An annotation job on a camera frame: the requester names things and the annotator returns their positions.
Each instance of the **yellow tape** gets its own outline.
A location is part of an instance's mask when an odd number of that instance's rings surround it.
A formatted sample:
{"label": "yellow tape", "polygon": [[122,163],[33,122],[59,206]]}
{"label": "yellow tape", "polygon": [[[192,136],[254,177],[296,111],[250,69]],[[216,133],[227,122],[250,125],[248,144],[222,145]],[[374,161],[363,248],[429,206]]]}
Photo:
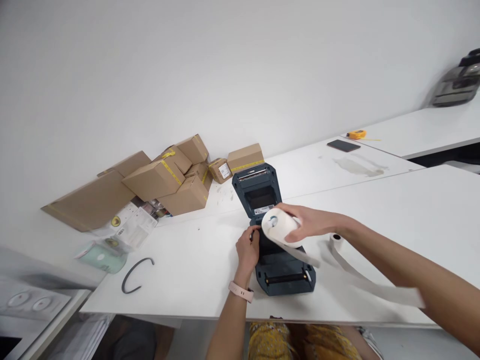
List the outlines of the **yellow tape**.
{"label": "yellow tape", "polygon": [[165,159],[165,158],[168,158],[169,156],[173,156],[175,155],[175,151],[172,151],[172,152],[166,152],[165,154],[163,154],[161,156],[162,159]]}
{"label": "yellow tape", "polygon": [[58,210],[57,208],[54,208],[54,207],[52,206],[52,204],[48,204],[47,207],[50,208],[50,209],[52,209],[53,211],[59,213],[59,214],[62,215],[63,217],[65,217],[65,218],[73,221],[74,223],[77,223],[77,224],[81,225],[83,228],[87,229],[88,231],[92,231],[92,229],[91,229],[89,226],[85,225],[84,223],[81,223],[81,222],[78,221],[76,218],[71,217],[70,215],[67,215],[66,213]]}
{"label": "yellow tape", "polygon": [[247,165],[242,165],[242,166],[239,166],[239,167],[234,167],[233,169],[230,169],[231,171],[235,171],[235,170],[239,170],[239,169],[245,169],[245,168],[249,168],[253,165],[257,165],[257,164],[261,164],[261,163],[264,163],[265,160],[260,160],[260,161],[255,161],[255,162],[251,162]]}
{"label": "yellow tape", "polygon": [[205,173],[203,174],[203,178],[201,179],[201,183],[204,184],[205,183],[205,179],[207,178],[207,174],[209,173],[209,170],[205,170]]}
{"label": "yellow tape", "polygon": [[219,159],[217,159],[215,162],[211,163],[210,165],[208,165],[209,168],[211,168],[213,165],[215,165],[216,163],[218,163],[220,160],[222,160],[222,158],[220,157]]}
{"label": "yellow tape", "polygon": [[179,178],[177,177],[177,175],[174,174],[174,172],[172,171],[172,169],[167,165],[167,163],[165,162],[165,160],[160,160],[160,162],[163,164],[163,166],[165,167],[165,169],[167,169],[168,172],[173,176],[173,178],[176,180],[176,182],[179,183],[180,185],[182,185],[182,182],[179,180]]}

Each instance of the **mint green container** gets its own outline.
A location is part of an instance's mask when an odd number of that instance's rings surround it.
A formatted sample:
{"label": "mint green container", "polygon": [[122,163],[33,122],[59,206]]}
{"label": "mint green container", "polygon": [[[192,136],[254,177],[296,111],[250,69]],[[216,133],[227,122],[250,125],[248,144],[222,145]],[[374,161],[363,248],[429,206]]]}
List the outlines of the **mint green container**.
{"label": "mint green container", "polygon": [[92,241],[85,250],[75,256],[75,259],[107,273],[116,274],[124,267],[127,256],[127,254],[117,254]]}

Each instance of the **paper roll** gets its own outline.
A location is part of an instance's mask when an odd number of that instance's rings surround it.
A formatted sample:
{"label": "paper roll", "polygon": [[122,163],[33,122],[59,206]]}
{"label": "paper roll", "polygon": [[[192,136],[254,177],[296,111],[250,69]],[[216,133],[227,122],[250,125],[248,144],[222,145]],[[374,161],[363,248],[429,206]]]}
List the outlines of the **paper roll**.
{"label": "paper roll", "polygon": [[274,242],[290,248],[299,248],[302,242],[286,242],[285,237],[299,227],[299,223],[279,208],[270,209],[261,221],[261,229],[265,236]]}
{"label": "paper roll", "polygon": [[337,250],[340,250],[342,247],[342,244],[344,243],[345,239],[338,235],[337,233],[331,232],[330,233],[330,249],[332,247],[336,248]]}
{"label": "paper roll", "polygon": [[285,237],[298,227],[299,224],[290,215],[278,208],[269,210],[261,221],[261,228],[268,239],[276,243],[294,258],[320,269],[316,277],[317,281],[326,277],[330,281],[335,280],[338,284],[349,284],[392,303],[416,308],[425,307],[425,303],[417,288],[379,285],[358,272],[339,254],[338,250],[345,242],[345,239],[336,233],[330,234],[328,249],[340,268],[332,266],[327,262],[321,263],[320,259],[311,257],[307,253],[297,250],[296,248],[302,245],[302,241],[290,243],[285,241]]}

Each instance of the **tape measure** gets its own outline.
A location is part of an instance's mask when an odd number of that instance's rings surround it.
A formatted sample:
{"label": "tape measure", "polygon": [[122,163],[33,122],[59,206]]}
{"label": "tape measure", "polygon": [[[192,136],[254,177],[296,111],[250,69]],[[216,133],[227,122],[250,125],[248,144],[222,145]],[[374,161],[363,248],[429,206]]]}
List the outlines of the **tape measure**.
{"label": "tape measure", "polygon": [[370,141],[381,141],[380,139],[366,139],[367,132],[365,130],[357,130],[346,133],[346,137],[353,140],[370,140]]}

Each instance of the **desk stain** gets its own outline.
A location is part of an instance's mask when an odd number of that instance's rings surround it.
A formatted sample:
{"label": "desk stain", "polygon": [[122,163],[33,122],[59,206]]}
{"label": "desk stain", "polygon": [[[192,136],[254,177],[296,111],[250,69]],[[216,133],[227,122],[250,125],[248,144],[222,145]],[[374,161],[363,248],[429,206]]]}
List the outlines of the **desk stain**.
{"label": "desk stain", "polygon": [[348,158],[348,157],[343,157],[341,159],[333,159],[333,161],[341,167],[343,170],[348,171],[351,174],[354,175],[365,175],[369,178],[373,178],[379,175],[385,174],[385,170],[388,170],[389,168],[387,166],[382,166],[378,165],[377,163],[361,156],[357,155],[356,156],[359,159],[364,160],[365,162],[371,164],[372,166],[370,168],[367,168],[363,166],[362,164]]}

